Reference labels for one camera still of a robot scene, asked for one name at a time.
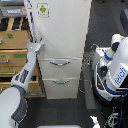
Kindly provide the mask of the white robot hand gripper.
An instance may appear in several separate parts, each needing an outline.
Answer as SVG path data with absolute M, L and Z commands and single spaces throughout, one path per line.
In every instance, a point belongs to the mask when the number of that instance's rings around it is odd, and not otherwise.
M 35 52 L 36 54 L 39 54 L 42 51 L 42 48 L 44 46 L 43 41 L 39 41 L 39 42 L 34 43 L 31 40 L 27 40 L 26 44 L 27 44 L 27 49 L 29 51 Z

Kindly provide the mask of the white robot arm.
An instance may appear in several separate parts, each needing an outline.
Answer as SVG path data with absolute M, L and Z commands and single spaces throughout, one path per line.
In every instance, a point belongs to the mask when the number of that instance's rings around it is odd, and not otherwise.
M 27 113 L 25 93 L 28 90 L 37 55 L 44 42 L 27 41 L 27 62 L 22 70 L 13 76 L 11 86 L 0 94 L 0 128 L 18 128 Z

